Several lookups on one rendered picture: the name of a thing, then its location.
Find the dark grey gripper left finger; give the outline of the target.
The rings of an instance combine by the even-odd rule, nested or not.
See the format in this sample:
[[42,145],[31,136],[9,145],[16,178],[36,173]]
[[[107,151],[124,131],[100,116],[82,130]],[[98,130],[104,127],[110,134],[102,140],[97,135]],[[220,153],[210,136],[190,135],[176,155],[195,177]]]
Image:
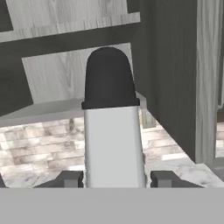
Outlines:
[[55,179],[38,185],[38,188],[83,188],[83,171],[62,171]]

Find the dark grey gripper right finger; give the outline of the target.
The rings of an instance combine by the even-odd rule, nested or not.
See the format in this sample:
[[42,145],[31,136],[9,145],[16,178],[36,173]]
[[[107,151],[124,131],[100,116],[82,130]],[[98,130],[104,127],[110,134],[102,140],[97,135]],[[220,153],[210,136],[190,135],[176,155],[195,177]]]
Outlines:
[[151,187],[165,188],[201,188],[192,182],[179,178],[173,171],[151,171],[150,172]]

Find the white cylinder with black cap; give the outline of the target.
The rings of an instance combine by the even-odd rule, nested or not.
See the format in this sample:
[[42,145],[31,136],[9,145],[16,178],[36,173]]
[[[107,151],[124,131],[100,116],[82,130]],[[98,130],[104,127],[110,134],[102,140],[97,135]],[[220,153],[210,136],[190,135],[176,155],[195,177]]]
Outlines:
[[86,186],[144,188],[144,154],[129,60],[114,47],[87,59],[84,111]]

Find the grey cupboard door, pale panel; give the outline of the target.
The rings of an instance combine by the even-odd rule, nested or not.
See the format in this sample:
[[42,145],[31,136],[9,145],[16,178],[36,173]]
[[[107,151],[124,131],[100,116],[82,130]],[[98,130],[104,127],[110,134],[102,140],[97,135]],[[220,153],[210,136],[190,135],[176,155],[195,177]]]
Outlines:
[[12,27],[0,43],[139,23],[127,0],[5,0]]
[[137,106],[140,24],[0,43],[0,117],[82,99],[87,109]]

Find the tall dark grey cupboard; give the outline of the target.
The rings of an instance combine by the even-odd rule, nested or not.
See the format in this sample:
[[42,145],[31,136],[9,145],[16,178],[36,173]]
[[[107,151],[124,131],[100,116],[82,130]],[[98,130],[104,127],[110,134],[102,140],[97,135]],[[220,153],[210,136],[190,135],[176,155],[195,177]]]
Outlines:
[[224,0],[141,0],[148,109],[195,163],[214,161]]

